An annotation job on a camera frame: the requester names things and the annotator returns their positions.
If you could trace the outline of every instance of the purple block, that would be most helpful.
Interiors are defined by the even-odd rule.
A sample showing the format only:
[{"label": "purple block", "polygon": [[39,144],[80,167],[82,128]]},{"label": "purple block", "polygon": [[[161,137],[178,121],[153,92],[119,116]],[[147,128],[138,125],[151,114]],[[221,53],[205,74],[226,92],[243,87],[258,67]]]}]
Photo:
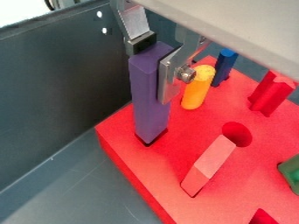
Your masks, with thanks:
[{"label": "purple block", "polygon": [[167,128],[171,103],[157,98],[161,58],[173,50],[157,42],[129,60],[131,93],[135,111],[135,133],[150,144]]}]

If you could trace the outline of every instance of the black cable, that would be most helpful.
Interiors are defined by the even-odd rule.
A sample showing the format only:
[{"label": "black cable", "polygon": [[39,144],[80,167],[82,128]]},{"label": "black cable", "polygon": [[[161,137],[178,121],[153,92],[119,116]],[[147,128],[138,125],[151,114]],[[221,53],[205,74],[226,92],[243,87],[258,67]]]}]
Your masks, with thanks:
[{"label": "black cable", "polygon": [[46,4],[47,4],[50,10],[51,10],[51,11],[55,11],[55,9],[54,9],[54,7],[52,7],[52,4],[51,4],[51,0],[44,0],[44,2],[46,2]]}]

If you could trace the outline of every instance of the metal bracket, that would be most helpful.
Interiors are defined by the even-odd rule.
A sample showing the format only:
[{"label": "metal bracket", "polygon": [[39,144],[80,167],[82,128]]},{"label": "metal bracket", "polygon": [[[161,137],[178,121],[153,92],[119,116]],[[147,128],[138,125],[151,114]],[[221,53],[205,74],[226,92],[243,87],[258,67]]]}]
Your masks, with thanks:
[{"label": "metal bracket", "polygon": [[110,4],[126,36],[126,53],[131,56],[157,41],[155,33],[150,31],[147,23],[146,9],[130,0],[110,0]]},{"label": "metal bracket", "polygon": [[191,68],[193,59],[210,43],[211,41],[201,34],[187,30],[183,46],[161,61],[158,100],[162,104],[170,102],[181,92],[181,83],[175,81],[175,78],[185,83],[193,82],[197,75]]}]

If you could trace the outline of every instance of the red shape sorter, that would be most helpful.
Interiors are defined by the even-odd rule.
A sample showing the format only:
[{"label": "red shape sorter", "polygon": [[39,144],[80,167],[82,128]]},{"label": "red shape sorter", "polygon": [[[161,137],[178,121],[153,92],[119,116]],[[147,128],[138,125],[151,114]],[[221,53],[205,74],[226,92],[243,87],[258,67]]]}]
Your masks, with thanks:
[{"label": "red shape sorter", "polygon": [[[209,57],[199,64],[215,65],[215,59]],[[210,89],[198,109],[185,110],[183,95],[177,96],[169,132],[150,147],[135,136],[133,104],[98,125],[102,147],[163,223],[249,224],[259,208],[279,223],[298,223],[299,197],[277,165],[298,154],[299,107],[285,101],[271,117],[251,111],[249,97],[257,86],[233,69],[230,79]],[[253,142],[247,147],[237,147],[191,198],[181,183],[231,122],[247,127]]]}]

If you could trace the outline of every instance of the gray wall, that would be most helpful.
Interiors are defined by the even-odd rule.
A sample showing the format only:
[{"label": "gray wall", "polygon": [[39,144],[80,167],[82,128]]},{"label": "gray wall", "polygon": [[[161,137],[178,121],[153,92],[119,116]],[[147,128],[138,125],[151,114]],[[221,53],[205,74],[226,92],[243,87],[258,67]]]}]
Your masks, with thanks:
[{"label": "gray wall", "polygon": [[[131,99],[123,37],[107,3],[79,4],[0,29],[0,190]],[[111,35],[102,34],[104,26]]]}]

